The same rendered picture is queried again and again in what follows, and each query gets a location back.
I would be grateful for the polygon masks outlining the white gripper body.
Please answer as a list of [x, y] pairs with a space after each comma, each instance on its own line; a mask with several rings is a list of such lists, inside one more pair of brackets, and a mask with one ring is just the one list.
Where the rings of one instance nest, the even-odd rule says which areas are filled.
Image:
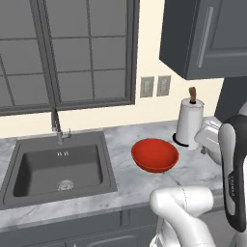
[[195, 141], [209, 151], [220, 151], [218, 132], [221, 122], [206, 120], [195, 136]]

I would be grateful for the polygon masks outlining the dark grey tall cabinet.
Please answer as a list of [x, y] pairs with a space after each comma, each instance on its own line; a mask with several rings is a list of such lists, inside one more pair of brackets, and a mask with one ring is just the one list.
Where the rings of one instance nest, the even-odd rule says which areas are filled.
[[223, 123], [236, 115], [247, 101], [247, 76], [226, 77], [217, 102], [214, 117]]

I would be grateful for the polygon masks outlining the grey cabinet door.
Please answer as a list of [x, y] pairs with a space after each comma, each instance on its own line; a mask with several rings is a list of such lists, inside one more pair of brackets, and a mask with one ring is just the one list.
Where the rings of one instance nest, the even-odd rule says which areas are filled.
[[[214, 11], [203, 65], [198, 68], [208, 7]], [[247, 0], [200, 0], [186, 78], [239, 76], [247, 76]]]

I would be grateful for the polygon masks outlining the white paper towel roll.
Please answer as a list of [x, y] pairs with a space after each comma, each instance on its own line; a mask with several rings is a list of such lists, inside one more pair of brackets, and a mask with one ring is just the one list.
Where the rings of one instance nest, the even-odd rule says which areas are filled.
[[177, 130], [173, 140], [180, 146], [195, 150], [199, 144], [195, 136], [201, 129], [204, 115], [204, 103], [197, 99], [196, 88], [189, 88], [190, 97], [180, 103]]

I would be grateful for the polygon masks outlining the red bowl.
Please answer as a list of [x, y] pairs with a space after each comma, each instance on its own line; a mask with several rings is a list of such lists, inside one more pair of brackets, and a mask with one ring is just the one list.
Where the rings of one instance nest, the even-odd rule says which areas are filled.
[[169, 142], [157, 138], [147, 138], [136, 142], [131, 148], [135, 163], [150, 173], [163, 173], [178, 162], [178, 150]]

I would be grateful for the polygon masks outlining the grey base cabinets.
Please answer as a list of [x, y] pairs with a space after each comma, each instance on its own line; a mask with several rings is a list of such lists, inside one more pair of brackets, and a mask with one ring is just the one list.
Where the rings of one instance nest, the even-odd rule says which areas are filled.
[[157, 216], [149, 206], [0, 233], [0, 247], [149, 247]]

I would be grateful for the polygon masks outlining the dark grey sink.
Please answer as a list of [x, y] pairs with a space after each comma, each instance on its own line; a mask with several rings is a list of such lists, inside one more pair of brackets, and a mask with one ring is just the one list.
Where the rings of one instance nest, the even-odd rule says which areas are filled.
[[117, 185], [101, 131], [22, 139], [0, 189], [0, 210], [115, 192]]

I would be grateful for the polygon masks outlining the grey metal tap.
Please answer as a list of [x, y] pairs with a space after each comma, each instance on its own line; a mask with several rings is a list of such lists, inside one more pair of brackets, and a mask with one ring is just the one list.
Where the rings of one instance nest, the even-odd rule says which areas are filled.
[[59, 145], [62, 145], [65, 139], [71, 137], [70, 131], [68, 131], [67, 133], [64, 133], [62, 131], [62, 128], [60, 126], [58, 111], [55, 107], [51, 109], [51, 128], [52, 131], [55, 132], [57, 135], [57, 141]]

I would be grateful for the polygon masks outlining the grey framed window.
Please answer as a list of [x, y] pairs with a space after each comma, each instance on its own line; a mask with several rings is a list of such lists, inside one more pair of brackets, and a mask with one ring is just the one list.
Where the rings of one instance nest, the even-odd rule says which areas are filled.
[[140, 0], [0, 0], [0, 116], [135, 100]]

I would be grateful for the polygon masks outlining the grey wall socket plate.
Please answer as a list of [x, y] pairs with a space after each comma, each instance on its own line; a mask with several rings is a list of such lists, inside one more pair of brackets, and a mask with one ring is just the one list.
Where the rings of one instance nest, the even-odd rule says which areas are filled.
[[154, 77], [141, 78], [140, 97], [152, 97]]
[[157, 96], [167, 96], [170, 92], [171, 76], [159, 76], [157, 83]]

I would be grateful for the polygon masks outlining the dark grey wall cabinet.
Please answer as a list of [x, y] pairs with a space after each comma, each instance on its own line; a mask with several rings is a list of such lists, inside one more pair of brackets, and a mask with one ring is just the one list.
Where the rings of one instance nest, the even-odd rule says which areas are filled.
[[159, 60], [186, 80], [247, 76], [247, 0], [165, 0]]

